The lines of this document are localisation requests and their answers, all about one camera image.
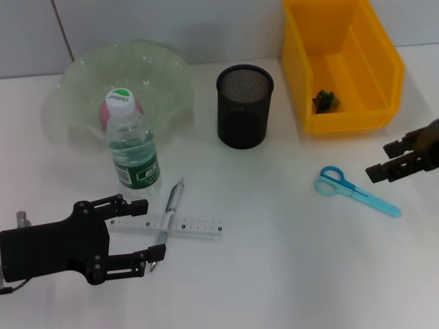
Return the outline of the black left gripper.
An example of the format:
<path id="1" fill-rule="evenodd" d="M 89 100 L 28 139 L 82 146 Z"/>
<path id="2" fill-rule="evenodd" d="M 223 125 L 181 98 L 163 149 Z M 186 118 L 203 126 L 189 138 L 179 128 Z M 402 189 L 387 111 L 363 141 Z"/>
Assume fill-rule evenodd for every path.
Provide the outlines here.
<path id="1" fill-rule="evenodd" d="M 76 271 L 90 284 L 100 284 L 104 278 L 141 278 L 148 264 L 164 260 L 166 244 L 108 256 L 110 238 L 105 219 L 146 215 L 148 208 L 146 199 L 127 202 L 117 194 L 77 202 L 69 217 L 59 222 L 4 230 L 0 232 L 3 277 L 6 282 L 16 282 Z"/>

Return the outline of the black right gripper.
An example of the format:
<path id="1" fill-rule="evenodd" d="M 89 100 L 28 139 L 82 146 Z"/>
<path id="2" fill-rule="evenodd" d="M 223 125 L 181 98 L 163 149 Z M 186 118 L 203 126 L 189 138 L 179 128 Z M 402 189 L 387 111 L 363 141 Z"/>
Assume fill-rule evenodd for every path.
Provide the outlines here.
<path id="1" fill-rule="evenodd" d="M 412 147 L 415 154 L 403 155 Z M 383 150 L 389 158 L 395 159 L 366 168 L 372 183 L 394 182 L 419 171 L 439 168 L 439 119 L 419 129 L 418 135 L 410 132 L 400 141 L 384 145 Z"/>

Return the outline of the blue plastic scissors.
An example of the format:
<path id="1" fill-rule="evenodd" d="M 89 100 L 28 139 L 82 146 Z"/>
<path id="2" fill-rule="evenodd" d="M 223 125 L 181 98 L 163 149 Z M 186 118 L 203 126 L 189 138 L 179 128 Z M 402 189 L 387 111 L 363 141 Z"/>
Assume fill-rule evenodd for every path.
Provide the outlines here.
<path id="1" fill-rule="evenodd" d="M 322 195 L 344 195 L 362 204 L 374 208 L 391 217 L 400 217 L 401 209 L 349 182 L 344 172 L 335 166 L 326 166 L 314 182 L 314 187 Z"/>

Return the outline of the clear green-label water bottle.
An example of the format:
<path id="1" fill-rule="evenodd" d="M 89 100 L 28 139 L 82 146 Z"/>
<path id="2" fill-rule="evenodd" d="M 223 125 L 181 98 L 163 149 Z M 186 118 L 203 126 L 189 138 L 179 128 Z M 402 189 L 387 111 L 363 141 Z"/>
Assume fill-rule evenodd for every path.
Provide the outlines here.
<path id="1" fill-rule="evenodd" d="M 154 194 L 160 188 L 161 170 L 154 133 L 127 88 L 114 88 L 104 98 L 109 110 L 106 142 L 122 187 L 132 197 Z"/>

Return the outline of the green plastic scrap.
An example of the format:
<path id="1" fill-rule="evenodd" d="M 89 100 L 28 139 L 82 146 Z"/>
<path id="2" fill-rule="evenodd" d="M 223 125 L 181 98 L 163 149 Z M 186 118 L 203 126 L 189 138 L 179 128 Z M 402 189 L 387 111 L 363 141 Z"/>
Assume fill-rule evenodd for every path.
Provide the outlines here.
<path id="1" fill-rule="evenodd" d="M 335 96 L 334 92 L 328 92 L 321 90 L 312 99 L 314 106 L 316 107 L 317 114 L 328 113 L 340 105 L 340 100 Z"/>

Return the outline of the pink peach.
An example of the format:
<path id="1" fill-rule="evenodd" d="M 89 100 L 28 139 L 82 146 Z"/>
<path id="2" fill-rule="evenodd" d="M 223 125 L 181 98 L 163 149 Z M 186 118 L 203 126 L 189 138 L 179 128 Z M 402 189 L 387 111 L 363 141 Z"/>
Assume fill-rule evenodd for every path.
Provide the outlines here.
<path id="1" fill-rule="evenodd" d="M 136 105 L 136 109 L 141 114 L 143 114 L 143 107 L 137 99 L 135 100 L 135 105 Z M 108 120 L 109 120 L 109 110 L 108 110 L 108 107 L 106 105 L 106 102 L 103 101 L 100 108 L 99 108 L 99 121 L 101 123 L 103 130 L 106 130 Z"/>

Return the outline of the silver ballpoint pen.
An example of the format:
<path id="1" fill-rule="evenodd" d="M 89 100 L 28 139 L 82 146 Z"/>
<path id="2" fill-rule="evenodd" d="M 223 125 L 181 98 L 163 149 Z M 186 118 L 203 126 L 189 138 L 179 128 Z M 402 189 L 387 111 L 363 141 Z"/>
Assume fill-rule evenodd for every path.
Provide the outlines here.
<path id="1" fill-rule="evenodd" d="M 181 178 L 180 181 L 176 185 L 174 185 L 171 190 L 167 205 L 165 207 L 162 230 L 158 233 L 155 240 L 156 245 L 166 244 L 167 242 L 169 230 L 176 215 L 176 211 L 181 200 L 184 187 L 184 178 Z"/>

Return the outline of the clear plastic ruler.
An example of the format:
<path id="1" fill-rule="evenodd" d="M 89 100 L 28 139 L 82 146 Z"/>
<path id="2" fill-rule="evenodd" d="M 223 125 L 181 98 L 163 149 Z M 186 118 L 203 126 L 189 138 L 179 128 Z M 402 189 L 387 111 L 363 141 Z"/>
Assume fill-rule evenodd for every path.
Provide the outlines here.
<path id="1" fill-rule="evenodd" d="M 109 228 L 114 232 L 139 234 L 158 234 L 161 231 L 166 231 L 169 236 L 196 239 L 215 239 L 223 232 L 221 221 L 175 218 L 165 227 L 165 220 L 158 215 L 111 219 Z"/>

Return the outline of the black mesh pen holder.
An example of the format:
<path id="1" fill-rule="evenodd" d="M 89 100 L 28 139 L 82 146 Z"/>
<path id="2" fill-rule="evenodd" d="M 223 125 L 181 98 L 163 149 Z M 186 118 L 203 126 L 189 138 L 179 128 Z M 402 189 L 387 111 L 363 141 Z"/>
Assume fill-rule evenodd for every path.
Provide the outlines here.
<path id="1" fill-rule="evenodd" d="M 271 75 L 251 64 L 230 66 L 218 76 L 216 89 L 219 139 L 234 149 L 259 145 L 267 132 L 274 90 Z"/>

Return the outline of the translucent green fruit plate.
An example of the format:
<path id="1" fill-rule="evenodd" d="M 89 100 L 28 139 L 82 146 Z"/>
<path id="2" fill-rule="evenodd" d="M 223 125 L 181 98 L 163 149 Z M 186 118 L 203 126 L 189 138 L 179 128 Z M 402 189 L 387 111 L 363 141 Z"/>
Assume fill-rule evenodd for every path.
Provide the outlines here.
<path id="1" fill-rule="evenodd" d="M 58 94 L 67 125 L 103 139 L 99 109 L 107 93 L 115 88 L 133 93 L 155 134 L 164 132 L 193 107 L 189 65 L 168 48 L 137 39 L 84 53 L 64 72 Z"/>

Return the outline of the yellow plastic bin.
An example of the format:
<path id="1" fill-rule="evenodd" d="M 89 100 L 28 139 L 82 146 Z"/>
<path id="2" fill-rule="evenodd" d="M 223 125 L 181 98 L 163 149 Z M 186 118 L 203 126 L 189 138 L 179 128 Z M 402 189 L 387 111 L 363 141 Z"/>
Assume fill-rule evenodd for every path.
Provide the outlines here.
<path id="1" fill-rule="evenodd" d="M 381 129 L 399 111 L 405 67 L 368 0 L 283 0 L 281 66 L 296 120 L 311 134 Z M 340 105 L 317 114 L 312 99 Z"/>

